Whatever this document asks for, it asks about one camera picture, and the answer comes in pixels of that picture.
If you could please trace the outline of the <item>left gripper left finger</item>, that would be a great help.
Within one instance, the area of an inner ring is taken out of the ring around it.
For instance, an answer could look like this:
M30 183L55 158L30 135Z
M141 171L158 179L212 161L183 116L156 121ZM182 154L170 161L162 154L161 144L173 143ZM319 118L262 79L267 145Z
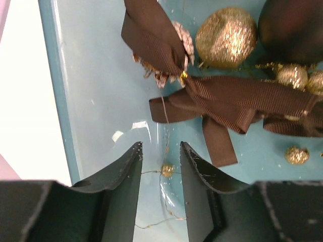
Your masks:
M142 143L68 187L55 180L1 182L1 241L132 241Z

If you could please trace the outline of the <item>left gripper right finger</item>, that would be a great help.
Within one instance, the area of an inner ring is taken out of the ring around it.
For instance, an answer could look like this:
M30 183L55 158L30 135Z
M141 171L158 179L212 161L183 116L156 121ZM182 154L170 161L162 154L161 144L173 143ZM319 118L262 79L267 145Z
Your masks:
M180 163L190 241L322 241L321 181L241 182L186 142Z

